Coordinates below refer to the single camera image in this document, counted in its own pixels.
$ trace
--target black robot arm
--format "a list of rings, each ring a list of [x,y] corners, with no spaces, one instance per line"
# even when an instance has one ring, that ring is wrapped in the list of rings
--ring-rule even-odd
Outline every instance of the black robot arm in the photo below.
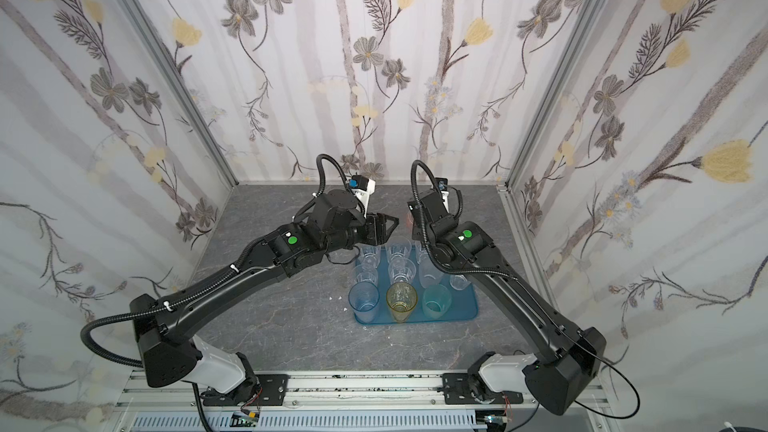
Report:
[[[416,185],[417,168],[432,183],[423,197]],[[536,350],[530,359],[520,360],[486,354],[470,368],[472,392],[487,400],[503,390],[527,390],[544,408],[562,415],[597,374],[596,356],[605,350],[605,339],[594,328],[582,330],[547,303],[480,226],[448,213],[441,194],[445,186],[447,181],[435,178],[423,162],[413,163],[414,200],[408,203],[414,217],[412,238],[422,243],[437,269],[464,274],[485,292]]]

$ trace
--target blue tray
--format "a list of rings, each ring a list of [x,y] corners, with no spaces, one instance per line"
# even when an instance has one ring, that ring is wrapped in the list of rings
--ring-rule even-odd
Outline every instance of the blue tray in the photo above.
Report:
[[[416,251],[411,251],[410,259],[413,261],[414,264],[416,264],[416,277],[413,279],[413,287],[416,289],[416,293],[418,295],[418,303],[416,304],[416,308],[411,312],[410,316],[408,316],[408,320],[403,322],[404,324],[409,323],[415,323],[415,322],[454,322],[454,321],[469,321],[477,317],[478,314],[478,301],[475,297],[475,287],[470,284],[468,287],[466,287],[463,291],[457,291],[453,287],[451,287],[450,275],[445,275],[442,280],[440,281],[441,284],[445,285],[446,288],[450,291],[450,293],[453,295],[453,302],[451,303],[451,308],[448,309],[447,312],[445,312],[442,317],[440,318],[429,318],[426,315],[424,315],[424,311],[422,310],[422,296],[424,295],[424,287],[422,287],[420,281],[418,280],[418,264],[416,263]],[[389,289],[389,286],[392,285],[389,281],[389,274],[387,273],[387,269],[389,267],[389,260],[386,257],[386,250],[382,250],[382,260],[379,263],[379,313],[376,315],[376,318],[373,320],[373,322],[370,322],[368,324],[364,324],[363,322],[357,321],[357,316],[355,316],[355,320],[359,324],[363,325],[382,325],[382,324],[399,324],[400,322],[395,322],[395,319],[392,318],[392,314],[389,313],[389,307],[386,304],[386,292]]]

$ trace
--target drinking glass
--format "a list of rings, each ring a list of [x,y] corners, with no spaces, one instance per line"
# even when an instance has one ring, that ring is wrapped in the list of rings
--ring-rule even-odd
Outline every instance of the drinking glass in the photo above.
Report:
[[[387,258],[391,262],[395,257],[408,258],[411,255],[412,241],[403,236],[390,238],[386,244]]]
[[[379,313],[379,289],[370,282],[358,282],[350,289],[350,307],[357,320],[370,324]]]
[[[430,285],[439,284],[443,275],[445,274],[437,270],[437,267],[432,264],[429,257],[424,258],[418,264],[418,281],[424,288],[427,288]]]
[[[442,317],[451,308],[451,303],[453,296],[445,285],[430,285],[422,294],[422,310],[431,319]]]
[[[379,285],[379,271],[366,268],[364,264],[356,265],[352,268],[352,280],[354,283],[370,282]]]
[[[464,275],[451,275],[451,287],[457,291],[463,291],[469,287],[469,280]]]
[[[389,281],[395,282],[408,282],[413,283],[413,279],[416,277],[416,265],[409,258],[395,257],[389,262]]]
[[[408,282],[395,282],[386,292],[386,302],[395,322],[405,322],[416,308],[418,294]]]

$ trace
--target black cable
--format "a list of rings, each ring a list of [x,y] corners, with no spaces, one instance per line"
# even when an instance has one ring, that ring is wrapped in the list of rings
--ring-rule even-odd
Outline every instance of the black cable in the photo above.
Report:
[[[355,245],[354,247],[357,249],[357,254],[355,254],[355,256],[354,256],[354,257],[352,257],[352,258],[351,258],[350,260],[348,260],[347,262],[334,262],[334,261],[332,261],[332,260],[331,260],[331,256],[330,256],[330,254],[328,253],[328,245],[329,245],[329,244],[326,244],[326,258],[328,259],[328,262],[330,262],[331,264],[336,264],[336,265],[349,265],[349,264],[353,263],[355,260],[357,260],[357,258],[360,256],[360,247],[358,247],[357,245]]]
[[[448,188],[452,188],[453,191],[456,192],[458,208],[456,209],[456,214],[454,214],[453,217],[456,219],[456,222],[458,222],[458,218],[462,216],[462,212],[464,211],[464,197],[462,196],[462,191],[458,190],[456,187],[448,186]]]
[[[520,425],[516,425],[516,426],[514,426],[513,428],[511,428],[511,429],[507,430],[506,432],[512,432],[513,430],[517,430],[517,429],[519,429],[520,427],[522,427],[522,426],[526,425],[528,422],[530,422],[530,421],[531,421],[531,419],[533,418],[533,416],[535,416],[535,415],[536,415],[536,412],[538,412],[538,406],[539,406],[539,405],[542,405],[542,404],[541,404],[540,402],[536,402],[536,408],[535,408],[535,409],[533,409],[533,413],[531,414],[531,416],[530,416],[530,417],[528,417],[527,419],[525,419],[525,422],[523,422],[523,423],[522,423],[522,424],[520,424]]]
[[[80,340],[83,342],[83,345],[88,348],[91,352],[98,355],[101,358],[105,358],[107,360],[110,360],[112,362],[115,362],[117,364],[127,365],[132,368],[143,368],[144,365],[141,363],[141,360],[132,359],[128,357],[124,357],[122,355],[116,354],[115,352],[112,352],[110,350],[107,350],[93,339],[91,337],[91,332],[99,327],[103,327],[105,325],[110,324],[116,324],[117,322],[127,322],[127,321],[133,321],[138,318],[145,318],[150,317],[152,315],[156,315],[158,312],[167,310],[168,308],[176,308],[179,305],[186,304],[187,302],[192,302],[194,300],[197,300],[198,298],[206,295],[208,292],[216,289],[223,283],[230,280],[232,277],[237,275],[239,273],[239,269],[243,266],[243,263],[245,262],[246,257],[248,254],[250,254],[250,251],[253,250],[254,246],[261,242],[264,239],[264,236],[255,238],[252,240],[243,250],[243,253],[240,254],[238,259],[234,262],[232,266],[230,266],[230,270],[228,273],[223,276],[221,279],[216,281],[215,283],[209,285],[208,287],[196,292],[195,294],[187,295],[186,297],[182,297],[178,299],[177,301],[173,303],[168,303],[168,306],[165,304],[158,304],[154,307],[150,307],[146,310],[143,310],[141,312],[130,312],[128,314],[119,314],[119,315],[112,315],[110,317],[104,317],[96,319],[92,322],[88,322],[81,330],[80,330]]]
[[[528,293],[528,296],[530,296],[530,297],[531,297],[531,300],[532,300],[534,303],[536,303],[536,305],[537,305],[537,306],[538,306],[538,307],[539,307],[539,308],[540,308],[540,309],[541,309],[541,310],[544,312],[544,315],[546,315],[546,316],[547,316],[547,319],[549,319],[549,321],[550,321],[550,322],[552,322],[552,325],[553,325],[553,326],[555,326],[555,327],[557,327],[557,326],[558,326],[558,324],[557,324],[557,323],[556,323],[554,320],[552,320],[552,317],[550,317],[550,315],[547,313],[547,311],[546,311],[546,310],[544,310],[544,308],[543,308],[543,307],[540,305],[540,303],[539,303],[539,302],[536,300],[536,298],[533,296],[533,294],[532,294],[531,292],[529,292],[527,289],[525,289],[525,291]],[[631,413],[631,414],[629,414],[629,415],[621,415],[621,416],[619,416],[619,415],[608,415],[608,414],[603,414],[603,413],[602,413],[602,412],[600,412],[599,410],[595,410],[595,409],[593,409],[593,408],[589,408],[589,407],[587,407],[586,405],[582,404],[582,403],[581,403],[581,402],[579,402],[578,400],[574,400],[574,402],[575,402],[576,404],[579,404],[579,405],[581,405],[581,407],[583,407],[583,408],[585,408],[585,409],[589,410],[590,412],[595,412],[597,415],[601,415],[601,416],[603,416],[603,417],[607,417],[607,418],[610,418],[610,419],[624,420],[624,419],[632,418],[632,417],[634,417],[635,415],[637,415],[637,414],[638,414],[638,412],[640,411],[640,392],[638,392],[638,389],[637,389],[637,388],[635,388],[634,384],[632,384],[632,382],[631,382],[631,381],[630,381],[630,380],[627,378],[627,376],[626,376],[626,375],[624,375],[624,374],[622,374],[622,373],[621,373],[621,370],[619,370],[619,369],[617,369],[616,367],[614,367],[614,365],[613,365],[613,364],[611,364],[609,360],[605,360],[605,359],[603,359],[602,357],[600,357],[599,355],[593,354],[593,353],[591,352],[591,350],[588,350],[586,347],[584,347],[583,345],[581,345],[579,342],[577,342],[577,341],[573,340],[573,339],[572,339],[572,338],[571,338],[571,337],[570,337],[568,334],[563,334],[563,336],[565,336],[565,337],[566,337],[566,338],[567,338],[569,341],[573,342],[575,345],[579,346],[581,350],[583,350],[584,352],[586,352],[586,353],[590,354],[592,357],[596,358],[597,360],[600,360],[600,362],[602,362],[603,364],[606,364],[607,366],[609,366],[609,367],[610,367],[610,369],[611,369],[611,370],[613,370],[614,372],[616,372],[617,374],[619,374],[619,375],[621,376],[621,378],[622,378],[622,379],[624,379],[624,381],[625,381],[625,382],[627,382],[627,384],[629,384],[629,386],[632,388],[632,391],[634,392],[634,396],[635,396],[635,397],[638,399],[638,405],[637,405],[637,407],[635,407],[635,408],[634,408],[634,410],[632,411],[632,413]]]
[[[429,244],[429,236],[427,235],[426,214],[424,213],[424,202],[422,202],[422,199],[418,194],[418,187],[416,184],[416,170],[419,167],[421,167],[424,170],[424,172],[426,172],[427,177],[429,177],[429,181],[432,182],[432,187],[438,192],[440,191],[440,188],[437,185],[437,180],[435,179],[435,176],[432,174],[432,171],[429,170],[429,168],[427,167],[427,164],[425,164],[421,160],[414,160],[413,164],[411,165],[411,192],[413,192],[413,199],[416,201],[416,208],[418,210],[418,224],[422,233],[422,246],[424,250],[426,250],[427,255],[429,256],[429,260],[432,261],[432,264],[435,265],[437,270],[448,275],[488,274],[488,275],[498,275],[506,279],[513,278],[508,273],[496,270],[494,268],[468,268],[468,269],[448,268],[437,260],[437,258],[435,257],[435,253],[432,250],[432,246]]]
[[[451,268],[445,267],[443,264],[441,264],[440,262],[438,262],[436,260],[435,255],[432,252],[432,246],[429,245],[429,236],[427,235],[427,229],[426,229],[426,215],[424,213],[424,204],[423,204],[421,198],[418,195],[418,189],[416,187],[416,169],[419,168],[419,167],[421,167],[424,170],[424,172],[426,172],[427,176],[432,181],[432,184],[433,184],[435,190],[439,190],[439,189],[437,188],[437,182],[435,180],[435,177],[432,174],[432,171],[429,170],[429,168],[427,167],[427,164],[425,164],[421,160],[414,160],[413,164],[411,165],[411,190],[413,192],[413,198],[414,198],[414,200],[416,200],[416,203],[417,203],[418,216],[419,216],[419,225],[420,225],[420,229],[421,229],[421,233],[422,233],[422,246],[427,251],[427,255],[429,256],[429,260],[432,261],[432,264],[435,265],[437,270],[439,270],[441,272],[444,272],[446,274],[449,274],[449,275],[456,275],[456,274],[490,274],[490,275],[501,275],[504,278],[506,278],[507,280],[514,280],[514,281],[516,281],[517,283],[519,283],[521,285],[522,289],[525,290],[525,292],[528,294],[528,296],[531,298],[531,300],[542,310],[542,312],[544,312],[544,315],[546,315],[547,319],[552,323],[552,325],[557,327],[558,326],[557,322],[555,322],[552,319],[552,317],[550,317],[549,313],[536,300],[536,298],[533,296],[533,294],[525,286],[523,286],[522,283],[516,277],[513,277],[510,274],[506,274],[504,272],[500,272],[498,270],[494,270],[494,269],[490,269],[490,268],[473,268],[473,269],[467,269],[467,270],[451,269]],[[634,392],[635,397],[638,399],[637,407],[632,411],[631,414],[624,415],[624,416],[616,416],[616,415],[603,414],[602,412],[600,412],[598,410],[595,410],[595,409],[587,407],[586,405],[578,402],[577,400],[574,400],[574,402],[576,404],[581,405],[581,407],[583,407],[583,408],[585,408],[587,410],[590,410],[591,412],[595,412],[597,415],[601,415],[601,416],[607,417],[607,418],[623,420],[623,419],[632,418],[635,415],[637,415],[638,411],[640,410],[640,393],[638,392],[638,389],[635,388],[634,384],[632,384],[632,382],[627,378],[627,376],[622,374],[619,369],[614,367],[607,360],[599,357],[596,354],[593,354],[590,350],[587,350],[579,342],[573,340],[570,336],[568,336],[568,334],[563,334],[563,335],[569,341],[571,341],[575,345],[579,346],[583,351],[587,352],[588,354],[590,354],[592,357],[596,358],[597,360],[600,360],[600,362],[602,362],[603,364],[606,364],[607,366],[610,367],[611,370],[613,370],[617,374],[619,374],[621,376],[621,378],[624,379],[627,382],[627,384],[629,384],[629,386],[632,388],[632,391]]]
[[[205,418],[203,403],[200,401],[200,389],[197,388],[195,382],[192,382],[192,392],[194,392],[194,404],[197,406],[197,415],[200,416],[200,422],[203,425],[203,429],[205,432],[214,432],[214,429],[210,428],[210,424],[208,424],[208,419]]]

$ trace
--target blue plastic cup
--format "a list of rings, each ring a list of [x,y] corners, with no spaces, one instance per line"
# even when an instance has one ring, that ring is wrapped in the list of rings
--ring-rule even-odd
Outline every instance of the blue plastic cup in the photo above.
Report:
[[[358,282],[350,289],[350,307],[357,320],[370,324],[379,313],[379,289],[370,282]]]
[[[453,295],[445,285],[430,285],[422,294],[422,310],[432,320],[442,317],[452,303]]]

